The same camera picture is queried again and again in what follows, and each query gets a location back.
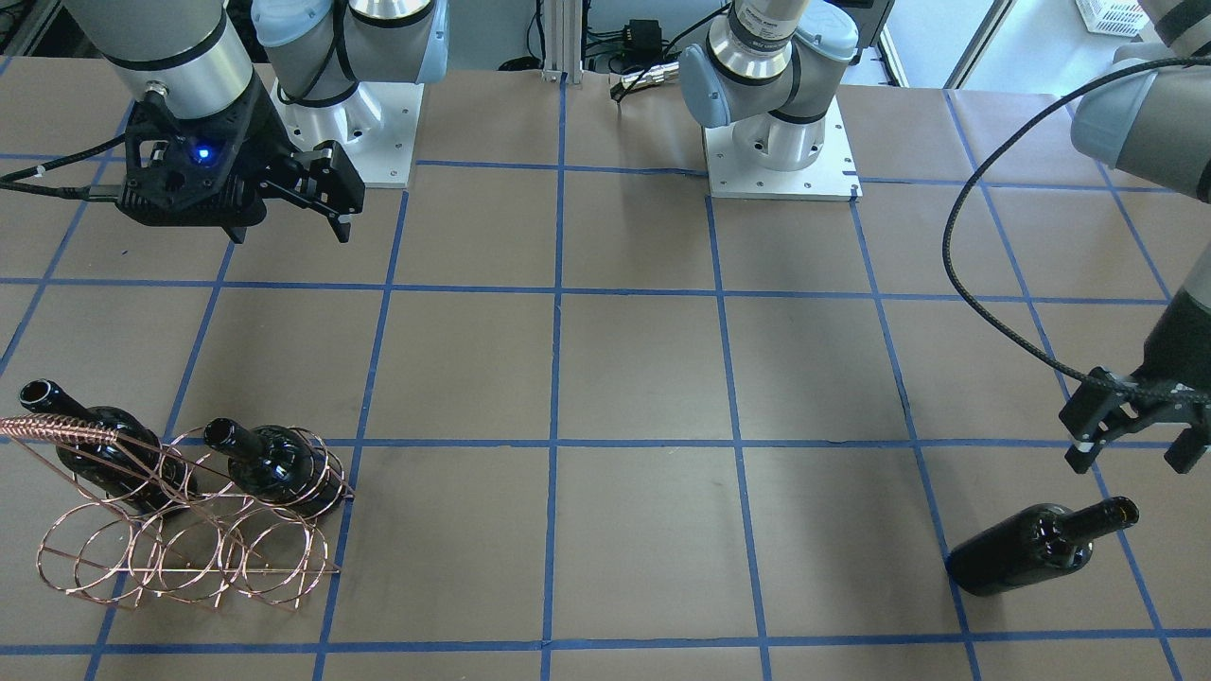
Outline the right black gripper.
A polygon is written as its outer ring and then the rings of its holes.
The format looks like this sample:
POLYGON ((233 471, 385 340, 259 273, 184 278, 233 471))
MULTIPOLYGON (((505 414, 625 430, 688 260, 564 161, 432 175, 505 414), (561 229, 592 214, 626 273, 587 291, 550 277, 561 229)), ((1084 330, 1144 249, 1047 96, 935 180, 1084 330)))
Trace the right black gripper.
POLYGON ((242 245, 279 199, 328 221, 348 244, 366 185, 342 143, 298 150, 260 78, 223 111, 179 119, 167 88, 148 82, 124 130, 126 171, 117 211, 147 227, 220 227, 242 245))

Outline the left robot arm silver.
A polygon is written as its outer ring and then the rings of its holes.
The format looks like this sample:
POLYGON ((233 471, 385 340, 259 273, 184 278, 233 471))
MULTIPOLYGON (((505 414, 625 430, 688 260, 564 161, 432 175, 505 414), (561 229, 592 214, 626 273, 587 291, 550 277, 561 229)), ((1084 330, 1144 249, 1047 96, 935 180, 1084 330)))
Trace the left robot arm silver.
MULTIPOLYGON (((1209 202, 1209 4, 1144 1, 1160 44, 1123 50, 1114 69, 1064 96, 1077 102, 1071 142, 1141 181, 1209 202)), ((807 168, 848 61, 856 25, 827 2, 735 1, 679 57, 685 105, 701 128, 734 128, 750 164, 807 168)), ((1200 254, 1144 340, 1131 374, 1062 366, 1078 380, 1061 410, 1077 473, 1104 445, 1157 423, 1184 430, 1165 453, 1189 473, 1209 451, 1209 254, 1200 254)))

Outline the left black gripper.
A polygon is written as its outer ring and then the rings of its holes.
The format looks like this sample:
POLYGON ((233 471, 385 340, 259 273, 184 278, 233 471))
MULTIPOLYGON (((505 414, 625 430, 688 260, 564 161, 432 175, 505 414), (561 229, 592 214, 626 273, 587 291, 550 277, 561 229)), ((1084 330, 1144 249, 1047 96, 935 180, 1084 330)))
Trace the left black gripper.
POLYGON ((1177 474, 1192 471, 1210 447, 1209 406, 1175 402, 1173 396, 1209 395, 1210 322, 1207 313, 1164 313, 1144 340, 1142 364, 1131 374, 1096 366, 1094 378, 1114 388, 1081 383, 1058 418, 1069 433, 1064 462, 1087 474, 1109 440, 1150 424, 1186 423, 1164 453, 1177 474))

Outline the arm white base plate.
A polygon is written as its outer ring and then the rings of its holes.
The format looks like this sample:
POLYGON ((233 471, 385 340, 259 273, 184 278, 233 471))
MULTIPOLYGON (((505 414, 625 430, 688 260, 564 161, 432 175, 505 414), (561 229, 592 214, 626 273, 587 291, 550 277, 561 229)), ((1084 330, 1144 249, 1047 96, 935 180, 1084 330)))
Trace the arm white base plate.
POLYGON ((406 189, 424 91, 423 82, 360 82, 348 99, 320 108, 270 98, 298 149, 335 141, 367 188, 406 189))
POLYGON ((705 128, 711 195, 739 200, 853 201, 862 198, 838 99, 807 125, 762 113, 705 128))

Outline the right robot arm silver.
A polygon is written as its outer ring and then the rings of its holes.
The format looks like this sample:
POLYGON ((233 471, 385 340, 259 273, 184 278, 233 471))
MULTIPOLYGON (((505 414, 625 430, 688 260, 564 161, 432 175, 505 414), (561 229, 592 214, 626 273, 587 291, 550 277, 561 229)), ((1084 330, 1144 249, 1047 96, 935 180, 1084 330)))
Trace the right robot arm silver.
POLYGON ((69 1, 133 96, 119 185, 85 191, 147 227, 242 244, 269 199, 345 244, 366 190, 411 179, 421 95, 448 69, 446 1, 256 1, 266 85, 220 1, 69 1))

